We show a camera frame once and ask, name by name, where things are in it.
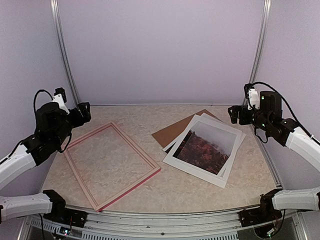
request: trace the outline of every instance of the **landscape photo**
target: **landscape photo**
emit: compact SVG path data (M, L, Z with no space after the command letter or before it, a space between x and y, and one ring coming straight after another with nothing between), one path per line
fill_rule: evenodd
M235 140L231 132L198 122L173 157L217 175L230 157Z

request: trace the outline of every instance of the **brown cardboard sheet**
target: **brown cardboard sheet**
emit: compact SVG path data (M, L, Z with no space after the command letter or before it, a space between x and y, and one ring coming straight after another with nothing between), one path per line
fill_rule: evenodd
M153 133L152 136L164 148L186 129L186 127L188 126L188 124L190 123L190 121L194 117L194 115L201 116L201 114L203 114L203 113L206 113L206 114L210 115L211 117L218 119L211 112L209 112L206 109L203 109L203 110L198 111L197 113L195 113L191 116L188 116L180 121L177 121L174 124L171 124L170 126L167 126L163 129Z

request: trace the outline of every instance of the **pink picture frame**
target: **pink picture frame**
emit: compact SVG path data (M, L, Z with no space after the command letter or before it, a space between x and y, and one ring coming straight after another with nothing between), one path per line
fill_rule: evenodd
M85 181L81 177L80 172L77 169L77 166L74 162L74 160L71 157L71 154L69 152L69 149L76 146L77 144L85 141L86 139L102 132L103 130L106 130L108 128L113 128L117 134L141 157L147 165L151 167L151 170L148 171L146 174L144 174L142 177L140 177L135 182L128 185L126 188L121 189L117 194L109 197L104 202L98 203L97 200L94 198L93 194L91 193L90 189L87 187ZM104 208L110 206L129 192L131 192L133 189L137 188L141 184L143 184L145 181L153 177L155 174L160 172L161 168L160 166L151 158L149 157L124 131L122 131L114 122L110 122L107 124L104 124L86 134L83 136L77 138L76 140L72 141L69 146L64 151L64 154L66 156L66 159L76 177L76 180L79 182L81 189L83 190L85 196L89 200L90 204L92 205L93 209L97 212L101 212Z

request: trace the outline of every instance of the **table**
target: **table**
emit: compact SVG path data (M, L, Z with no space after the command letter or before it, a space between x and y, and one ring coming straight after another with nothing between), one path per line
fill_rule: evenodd
M158 174L105 210L128 213L199 213L259 204L261 194L276 188L275 181L251 128L231 124L227 108L216 105L91 107L92 120L72 130L73 139L113 121L161 167ZM246 134L237 151L225 189L163 163L166 153L151 136L203 109ZM64 154L56 155L42 189L55 190L69 206L92 208Z

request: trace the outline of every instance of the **robotic arm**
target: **robotic arm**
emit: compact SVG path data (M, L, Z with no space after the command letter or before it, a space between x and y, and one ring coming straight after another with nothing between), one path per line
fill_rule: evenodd
M261 91L256 84L263 84L273 91ZM231 122L254 126L254 134L266 143L269 137L307 160L320 171L320 142L298 121L287 101L270 85L264 82L249 83L244 86L248 105L235 105L228 109ZM287 104L294 119L282 118L282 100ZM266 141L257 135L257 129L265 132ZM260 207L239 213L243 227L256 225L281 218L280 210L320 211L320 187L303 190L274 189L261 196Z
M63 142L69 137L66 149L71 141L72 129L91 120L88 102L80 103L73 109L66 107L63 88L57 88L52 101L36 110L35 101L40 92L48 93L39 90L34 98L34 134L21 140L10 154L0 160L0 190L20 174L42 164L56 151L62 153ZM29 196L0 196L0 223L11 218L43 213L45 218L64 219L69 224L71 210L65 206L65 200L53 190Z

